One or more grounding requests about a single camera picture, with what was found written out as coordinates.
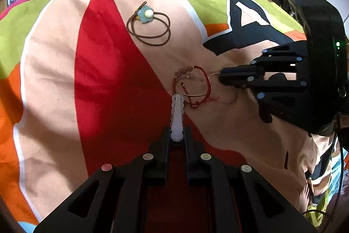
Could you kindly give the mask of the person's right hand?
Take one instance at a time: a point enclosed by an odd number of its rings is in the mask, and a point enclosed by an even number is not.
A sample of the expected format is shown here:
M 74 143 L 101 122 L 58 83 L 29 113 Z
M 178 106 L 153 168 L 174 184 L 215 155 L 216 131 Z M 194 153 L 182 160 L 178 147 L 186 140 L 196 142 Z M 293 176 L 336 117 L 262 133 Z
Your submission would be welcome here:
M 311 189 L 309 188 L 308 181 L 306 181 L 304 188 L 299 193 L 299 197 L 298 197 L 298 210 L 299 211 L 304 212 L 305 210 L 307 210 L 308 205 L 309 205 L 310 195 L 311 195 Z

